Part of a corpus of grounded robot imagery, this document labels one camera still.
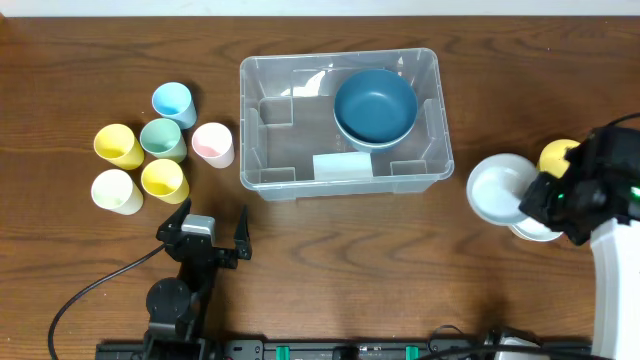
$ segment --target clear plastic container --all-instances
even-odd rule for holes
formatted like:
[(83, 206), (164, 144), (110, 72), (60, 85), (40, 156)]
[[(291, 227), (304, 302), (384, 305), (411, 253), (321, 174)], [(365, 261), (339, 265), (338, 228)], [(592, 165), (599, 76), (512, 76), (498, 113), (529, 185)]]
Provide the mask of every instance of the clear plastic container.
[[(411, 84), (420, 104), (415, 126), (388, 152), (364, 155), (368, 175), (345, 169), (350, 160), (340, 156), (330, 160), (337, 174), (316, 174), (327, 165), (318, 155), (356, 152), (336, 126), (333, 102), (349, 76), (372, 68)], [(240, 65), (240, 129), (240, 180), (268, 201), (423, 192), (454, 168), (438, 59), (429, 49), (247, 58)]]

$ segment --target wooden table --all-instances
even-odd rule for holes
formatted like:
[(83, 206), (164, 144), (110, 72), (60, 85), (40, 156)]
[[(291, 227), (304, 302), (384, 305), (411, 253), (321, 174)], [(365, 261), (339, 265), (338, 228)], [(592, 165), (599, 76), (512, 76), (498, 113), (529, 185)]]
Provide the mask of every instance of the wooden table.
[[(190, 153), (192, 211), (216, 218), (222, 245), (232, 245), (242, 205), (250, 209), (254, 257), (223, 273), (224, 306), (210, 311), (227, 336), (271, 339), (424, 338), (442, 324), (590, 336), (589, 248), (527, 242), (489, 225), (464, 187), (486, 156), (535, 161), (551, 140), (582, 140), (638, 111), (637, 19), (5, 19), (0, 359), (46, 359), (60, 306), (158, 246), (156, 228), (176, 209), (147, 196), (127, 217), (92, 203), (93, 179), (112, 168), (93, 152), (101, 127), (139, 131), (158, 117), (153, 90), (181, 81), (194, 89), (199, 123), (237, 134), (245, 57), (410, 47), (439, 56), (453, 177), (424, 194), (267, 203), (242, 187), (239, 161), (215, 170)], [(58, 326), (60, 358), (92, 359), (104, 339), (140, 339), (148, 289), (177, 269), (161, 254), (87, 294)]]

